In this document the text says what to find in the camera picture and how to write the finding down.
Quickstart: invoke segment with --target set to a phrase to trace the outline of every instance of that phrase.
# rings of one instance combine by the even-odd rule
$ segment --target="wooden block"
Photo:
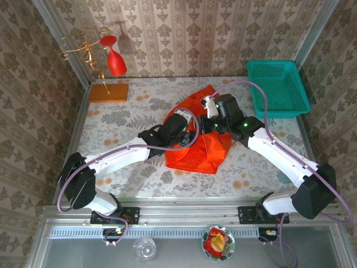
[[[110,94],[105,86],[92,85],[89,93],[88,102],[126,102],[129,84],[107,84]]]

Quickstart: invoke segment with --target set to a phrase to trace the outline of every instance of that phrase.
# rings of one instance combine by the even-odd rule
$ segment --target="patterned wallpaper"
[[[318,161],[336,169],[339,192],[357,222],[357,1],[339,1],[303,68],[305,116]],[[356,224],[348,227],[357,252]]]
[[[0,1],[0,267],[23,267],[83,89],[31,1]]]
[[[127,77],[246,76],[253,59],[293,59],[322,0],[49,0],[77,46],[80,29],[119,37]],[[100,38],[92,34],[92,40]],[[107,68],[106,51],[98,66]]]

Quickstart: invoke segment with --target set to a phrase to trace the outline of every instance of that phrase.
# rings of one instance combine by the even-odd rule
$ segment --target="decorative plate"
[[[208,253],[208,251],[203,248],[203,245],[207,241],[212,228],[217,228],[217,229],[223,231],[225,233],[226,237],[228,237],[228,241],[224,246],[221,257],[213,256],[212,254]],[[211,260],[214,260],[214,261],[228,260],[232,256],[232,254],[235,250],[235,240],[234,240],[234,237],[233,237],[231,231],[221,225],[214,225],[214,226],[211,226],[210,228],[208,228],[202,236],[201,245],[202,245],[202,250],[203,250],[204,254],[208,258],[210,258]]]

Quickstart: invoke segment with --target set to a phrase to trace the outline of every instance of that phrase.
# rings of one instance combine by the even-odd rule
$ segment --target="orange fabric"
[[[166,118],[172,115],[176,108],[180,107],[189,109],[196,117],[206,115],[207,111],[203,108],[201,100],[205,96],[211,95],[214,92],[214,88],[209,85],[206,88],[190,95],[183,102],[177,105]],[[188,130],[194,129],[194,123],[191,123]],[[218,139],[218,132],[199,135],[195,144],[193,144],[190,148],[174,152],[166,151],[166,166],[172,169],[216,174],[218,166],[227,156],[231,144],[231,138],[228,134],[220,135],[220,139],[223,144]]]

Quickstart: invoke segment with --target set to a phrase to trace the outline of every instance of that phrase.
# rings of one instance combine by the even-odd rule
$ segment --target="teal basket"
[[[294,62],[289,60],[253,60],[247,63],[249,80],[258,84],[268,97],[268,118],[295,118],[310,112],[305,89]],[[255,115],[264,117],[264,98],[252,89]]]

